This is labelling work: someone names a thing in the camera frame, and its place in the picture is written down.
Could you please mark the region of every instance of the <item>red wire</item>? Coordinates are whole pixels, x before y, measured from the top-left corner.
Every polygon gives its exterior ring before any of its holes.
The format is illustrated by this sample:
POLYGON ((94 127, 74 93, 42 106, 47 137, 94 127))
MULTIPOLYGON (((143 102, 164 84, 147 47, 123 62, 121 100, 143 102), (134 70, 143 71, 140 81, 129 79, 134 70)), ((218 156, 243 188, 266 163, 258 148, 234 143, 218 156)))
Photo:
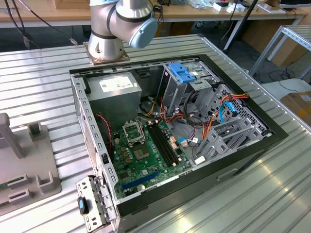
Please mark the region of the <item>red wire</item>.
POLYGON ((112 148, 111 126, 109 125, 108 121, 106 121, 106 119, 102 115, 97 113, 96 116, 100 117, 106 123, 106 126, 109 130, 109 154, 111 155, 111 148, 112 148))

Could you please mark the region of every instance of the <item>chip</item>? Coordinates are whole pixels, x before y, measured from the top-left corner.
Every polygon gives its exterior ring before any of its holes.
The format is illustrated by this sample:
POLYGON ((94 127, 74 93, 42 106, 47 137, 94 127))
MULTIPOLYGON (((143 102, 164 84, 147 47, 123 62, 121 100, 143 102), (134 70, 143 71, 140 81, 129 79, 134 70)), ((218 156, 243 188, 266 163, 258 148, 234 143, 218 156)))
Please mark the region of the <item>chip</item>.
POLYGON ((176 150, 176 153, 177 153, 178 155, 181 155, 183 152, 181 151, 180 148, 178 148, 178 149, 176 150))
POLYGON ((150 156, 145 144, 137 144, 132 148, 137 160, 148 158, 150 156))
POLYGON ((147 172, 147 170, 143 170, 143 171, 141 171, 142 172, 142 174, 145 176, 145 175, 148 175, 148 172, 147 172))
POLYGON ((121 180, 124 179, 124 178, 127 178, 127 177, 129 177, 127 171, 120 173, 120 179, 121 180))

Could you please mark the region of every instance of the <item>slotted aluminum table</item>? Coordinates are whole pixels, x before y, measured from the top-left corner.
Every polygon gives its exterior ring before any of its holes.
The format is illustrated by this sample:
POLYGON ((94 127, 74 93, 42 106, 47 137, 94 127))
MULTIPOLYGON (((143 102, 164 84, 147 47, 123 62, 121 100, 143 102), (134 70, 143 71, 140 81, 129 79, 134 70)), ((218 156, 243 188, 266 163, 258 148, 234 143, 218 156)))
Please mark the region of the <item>slotted aluminum table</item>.
MULTIPOLYGON (((154 39, 125 45, 131 61, 206 53, 288 134, 242 174, 133 232, 308 232, 311 129, 205 38, 154 39)), ((75 183, 92 174, 75 116, 69 69, 90 67, 83 46, 0 54, 0 111, 13 130, 40 121, 49 128, 61 193, 0 217, 0 232, 86 232, 75 183)))
MULTIPOLYGON (((270 42, 268 43, 267 47, 262 52, 261 56, 257 59, 251 70, 249 71, 249 75, 253 76, 258 66, 262 63, 262 61, 266 58, 268 52, 270 49, 274 46, 274 44, 278 41, 279 37, 284 34, 280 42, 276 45, 270 56, 268 57, 268 60, 271 61, 272 58, 275 56, 277 51, 282 47, 287 37, 293 39, 298 44, 302 45, 309 51, 311 51, 311 26, 308 25, 299 25, 299 26, 280 26, 280 28, 277 30, 275 35, 272 37, 270 42)), ((311 70, 311 64, 310 66, 299 76, 300 79, 302 79, 309 71, 311 70)))

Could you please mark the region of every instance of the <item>cardboard box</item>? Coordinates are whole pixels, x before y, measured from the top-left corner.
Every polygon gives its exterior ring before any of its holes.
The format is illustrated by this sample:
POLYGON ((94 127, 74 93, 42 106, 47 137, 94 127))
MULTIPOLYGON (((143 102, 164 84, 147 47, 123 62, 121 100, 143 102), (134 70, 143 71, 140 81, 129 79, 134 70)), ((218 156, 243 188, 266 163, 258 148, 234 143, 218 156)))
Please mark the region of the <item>cardboard box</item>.
POLYGON ((290 93, 281 98, 281 102, 311 126, 311 91, 290 93))

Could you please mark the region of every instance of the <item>floor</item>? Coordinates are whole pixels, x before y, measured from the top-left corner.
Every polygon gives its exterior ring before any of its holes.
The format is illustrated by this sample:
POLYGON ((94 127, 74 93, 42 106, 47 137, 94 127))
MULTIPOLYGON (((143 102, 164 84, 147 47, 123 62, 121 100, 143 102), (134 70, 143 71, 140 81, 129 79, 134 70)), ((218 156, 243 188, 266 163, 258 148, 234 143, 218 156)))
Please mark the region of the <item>floor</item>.
MULTIPOLYGON (((87 38, 85 38, 83 35, 83 30, 81 26, 57 28, 70 37, 74 36, 76 40, 80 42, 80 44, 83 41, 87 41, 87 38)), ((226 29, 224 27, 217 27, 215 22, 205 22, 203 28, 197 29, 193 27, 191 30, 191 33, 202 33, 205 37, 207 37, 211 42, 216 45, 219 43, 220 38, 224 35, 225 32, 226 29)), ((27 28, 27 33, 29 33, 34 38, 34 41, 41 48, 72 45, 67 38, 65 38, 58 32, 55 32, 52 28, 27 28)), ((220 44, 221 48, 225 46, 227 39, 228 36, 222 40, 220 44)), ((0 52, 25 49, 26 48, 23 44, 22 37, 16 29, 0 29, 0 52)), ((231 47, 228 56, 242 68, 249 70, 253 66, 257 58, 260 56, 260 53, 243 41, 236 41, 231 47)), ((309 66, 309 64, 311 64, 311 52, 307 52, 301 59, 290 65, 288 67, 288 70, 292 70, 295 74, 295 77, 298 77, 300 73, 302 73, 309 66)), ((283 70, 285 70, 285 67, 277 67, 274 63, 266 60, 258 69, 255 78, 261 83, 269 83, 277 80, 282 80, 280 74, 283 70)), ((311 81, 311 72, 309 72, 304 77, 304 80, 308 83, 311 81)))

